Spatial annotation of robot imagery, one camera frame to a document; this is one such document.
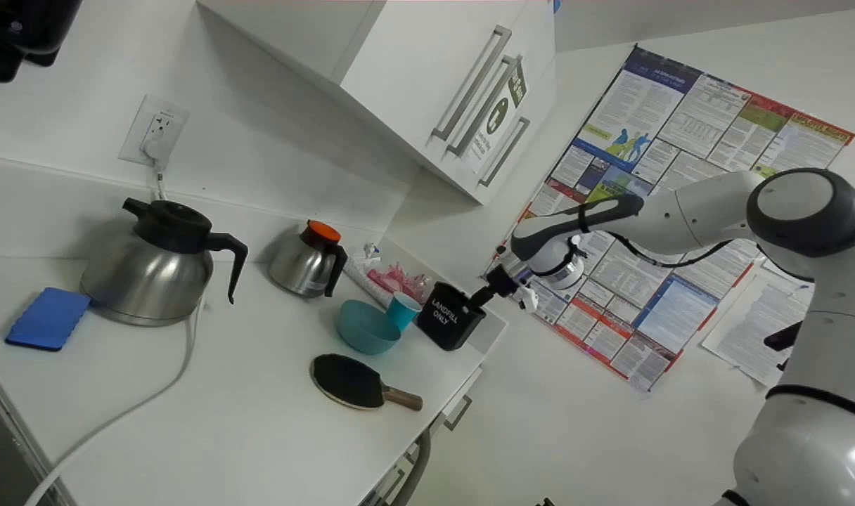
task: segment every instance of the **cabinet handle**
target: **cabinet handle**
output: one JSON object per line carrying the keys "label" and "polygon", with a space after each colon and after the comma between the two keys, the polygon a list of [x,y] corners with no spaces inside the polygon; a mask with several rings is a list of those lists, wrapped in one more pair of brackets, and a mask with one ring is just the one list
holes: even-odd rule
{"label": "cabinet handle", "polygon": [[500,158],[493,164],[493,172],[486,178],[481,178],[481,185],[493,185],[493,179],[500,175],[500,168],[505,165],[509,154],[515,153],[515,147],[521,143],[521,139],[528,126],[532,126],[528,119],[517,119],[515,132],[509,136]]}
{"label": "cabinet handle", "polygon": [[401,469],[397,469],[397,480],[391,483],[391,490],[389,490],[382,498],[394,498],[394,496],[397,496],[397,490],[401,486],[401,480],[405,480],[405,473],[401,473]]}
{"label": "cabinet handle", "polygon": [[502,63],[500,63],[500,68],[497,68],[497,73],[494,73],[494,81],[493,81],[488,94],[484,95],[484,104],[481,104],[477,115],[476,115],[473,125],[449,143],[449,153],[452,153],[456,158],[460,158],[463,148],[476,140],[476,136],[477,136],[484,119],[488,115],[494,98],[497,98],[500,89],[509,84],[512,68],[515,68],[512,63],[515,63],[515,60],[502,60]]}
{"label": "cabinet handle", "polygon": [[460,404],[463,404],[463,407],[459,411],[459,417],[443,423],[446,430],[456,430],[456,428],[459,428],[459,423],[460,423],[463,413],[476,404],[476,399],[473,399],[473,397],[460,397]]}
{"label": "cabinet handle", "polygon": [[477,53],[477,63],[463,75],[463,84],[456,89],[443,119],[436,125],[434,139],[446,140],[460,120],[467,104],[477,95],[481,81],[486,81],[486,73],[493,71],[493,63],[500,60],[502,47],[509,44],[512,32],[497,26],[493,29],[484,50]]}

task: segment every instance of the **black lid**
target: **black lid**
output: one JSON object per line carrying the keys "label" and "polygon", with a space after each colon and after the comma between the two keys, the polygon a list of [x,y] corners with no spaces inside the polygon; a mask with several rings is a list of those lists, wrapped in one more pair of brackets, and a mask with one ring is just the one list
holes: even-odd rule
{"label": "black lid", "polygon": [[123,209],[138,216],[135,234],[147,241],[173,252],[209,251],[210,223],[194,209],[168,199],[127,199]]}

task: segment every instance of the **power cord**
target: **power cord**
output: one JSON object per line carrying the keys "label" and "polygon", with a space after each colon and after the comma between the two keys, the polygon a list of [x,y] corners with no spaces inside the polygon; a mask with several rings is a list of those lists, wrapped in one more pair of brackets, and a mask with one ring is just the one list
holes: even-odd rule
{"label": "power cord", "polygon": [[102,428],[96,428],[93,432],[86,432],[82,442],[76,442],[61,459],[58,465],[38,480],[38,486],[31,493],[31,498],[24,500],[24,506],[37,506],[44,493],[65,475],[65,469],[82,455],[86,452],[86,446],[93,442],[97,442],[97,437],[104,437],[110,428],[116,428],[121,418],[138,413],[140,407],[151,404],[154,399],[159,399],[162,394],[168,394],[192,369],[192,357],[196,348],[196,331],[200,331],[200,309],[186,320],[186,354],[180,362],[180,371],[173,373],[171,382],[165,382],[159,390],[154,390],[151,397],[140,399],[138,404],[127,407],[123,413],[119,413],[116,418],[104,423]]}
{"label": "power cord", "polygon": [[148,158],[148,168],[154,178],[154,188],[151,188],[151,199],[165,199],[165,154],[162,154],[162,143],[159,139],[147,136],[144,147],[140,147],[144,158]]}

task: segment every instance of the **white cord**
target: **white cord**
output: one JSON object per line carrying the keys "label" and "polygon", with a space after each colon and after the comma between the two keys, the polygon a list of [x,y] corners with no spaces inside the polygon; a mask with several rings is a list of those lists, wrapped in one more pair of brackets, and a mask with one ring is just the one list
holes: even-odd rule
{"label": "white cord", "polygon": [[148,148],[148,140],[144,140],[140,153],[148,158],[151,164],[151,179],[154,179],[154,188],[151,188],[151,199],[165,199],[165,164]]}
{"label": "white cord", "polygon": [[104,423],[102,428],[96,428],[93,432],[86,432],[82,442],[76,442],[61,459],[58,465],[38,480],[38,486],[34,490],[34,496],[24,500],[24,506],[37,506],[44,493],[61,477],[61,473],[86,452],[86,446],[93,442],[97,442],[97,437],[104,437],[110,428],[116,428],[121,418],[138,413],[140,407],[151,404],[154,399],[159,399],[162,394],[168,394],[187,371],[192,357],[194,357],[194,347],[196,347],[196,328],[200,328],[200,309],[186,320],[186,354],[180,362],[180,371],[171,382],[165,382],[159,390],[154,390],[151,397],[140,399],[138,404],[127,407],[123,413],[119,413],[116,418]]}

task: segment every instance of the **white cabinet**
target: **white cabinet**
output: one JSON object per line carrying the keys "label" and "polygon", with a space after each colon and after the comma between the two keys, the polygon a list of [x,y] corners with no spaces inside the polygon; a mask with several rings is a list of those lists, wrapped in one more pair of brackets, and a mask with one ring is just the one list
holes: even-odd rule
{"label": "white cabinet", "polygon": [[200,2],[476,199],[493,198],[547,112],[538,106],[554,81],[547,0]]}

